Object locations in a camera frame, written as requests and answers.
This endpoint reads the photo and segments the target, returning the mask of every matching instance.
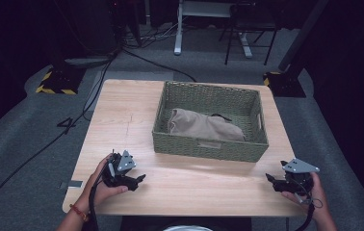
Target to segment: wicker basket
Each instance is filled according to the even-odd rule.
[[[172,109],[180,108],[204,115],[221,114],[242,129],[246,141],[207,140],[171,135],[168,120]],[[258,90],[243,90],[203,84],[165,82],[154,128],[154,150],[159,153],[257,162],[269,143]],[[204,142],[219,148],[204,147]]]

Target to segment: person's hand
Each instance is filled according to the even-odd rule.
[[[107,164],[108,159],[111,157],[112,154],[108,155],[106,158],[104,158],[100,164],[98,164],[97,169],[94,171],[94,173],[90,176],[89,180],[87,181],[87,184],[85,188],[83,189],[82,194],[80,195],[79,199],[76,202],[77,207],[85,207],[84,209],[89,209],[89,195],[91,191],[91,187],[94,184],[95,180],[97,179],[99,173],[103,169],[103,167]],[[97,189],[95,192],[94,197],[94,206],[98,206],[101,204],[104,200],[107,198],[117,195],[120,193],[125,193],[128,191],[128,188],[126,186],[118,186],[118,187],[107,187],[104,183],[99,183],[97,185]]]
[[[87,184],[86,184],[85,188],[83,189],[83,192],[81,193],[80,197],[74,203],[76,209],[78,209],[84,215],[88,214],[89,210],[90,210],[89,195],[90,195],[91,188],[94,185],[94,182],[97,179],[98,175],[100,174],[101,170],[107,164],[107,161],[110,157],[111,157],[111,154],[108,155],[106,158],[104,158],[100,162],[100,164],[97,166],[97,169],[94,171],[94,173],[90,176],[89,180],[87,181]],[[94,205],[97,206],[97,205],[101,204],[108,197],[117,195],[120,193],[124,193],[127,191],[128,191],[128,188],[126,186],[118,186],[115,188],[109,188],[104,183],[99,183],[97,185],[97,189],[95,191]],[[84,220],[77,214],[77,212],[70,209],[70,211],[68,211],[67,215],[62,220],[62,222],[60,223],[59,227],[56,230],[58,230],[58,231],[60,231],[60,230],[64,230],[64,231],[81,230],[83,227],[83,223],[84,223]]]
[[[314,219],[317,223],[318,230],[336,230],[335,222],[332,219],[332,216],[329,212],[328,202],[326,201],[325,192],[323,186],[321,184],[320,177],[316,172],[311,172],[311,177],[314,181],[314,187],[311,190],[311,196],[313,203],[315,205],[314,214],[312,219]],[[299,200],[296,196],[290,192],[282,192],[282,196],[287,199],[299,204]],[[307,204],[299,204],[305,213],[308,212]]]

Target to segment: beige cloth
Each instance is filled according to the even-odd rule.
[[[245,141],[238,126],[220,116],[208,116],[196,112],[173,109],[168,121],[168,131],[173,135],[211,140]]]

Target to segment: gray floor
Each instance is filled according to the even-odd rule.
[[[254,57],[246,59],[240,47],[232,49],[229,64],[224,65],[227,38],[218,41],[221,30],[212,28],[185,33],[180,56],[173,55],[174,37],[130,51],[186,72],[198,82],[263,85],[263,73],[277,70],[297,33],[297,30],[278,33],[267,65],[263,65],[265,48],[253,49]],[[0,120],[0,185],[14,170],[38,154],[0,190],[0,230],[53,230],[65,215],[62,183],[71,178],[89,122],[80,117],[67,135],[62,135],[44,151],[41,149],[64,131],[57,127],[59,122],[68,117],[77,118],[82,113],[102,67],[87,70],[77,95],[35,93],[49,67],[27,81],[27,98]],[[108,70],[107,78],[115,78],[121,72],[136,75],[164,72],[171,73],[176,81],[191,81],[180,72],[124,53],[118,55]],[[321,169],[331,213],[339,230],[364,230],[364,190],[312,97],[313,86],[308,73],[302,72],[299,80],[306,98],[275,99],[294,152],[298,158]],[[92,111],[87,112],[86,117],[92,117]],[[121,217],[98,217],[101,230],[118,230],[120,220]],[[302,223],[303,218],[291,218],[290,230]],[[285,218],[254,218],[253,230],[285,230]],[[307,230],[315,230],[313,222]]]

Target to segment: bracelet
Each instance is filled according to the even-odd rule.
[[[89,216],[81,212],[79,208],[77,208],[75,205],[70,204],[70,209],[76,212],[76,214],[78,214],[83,219],[83,221],[89,221]]]

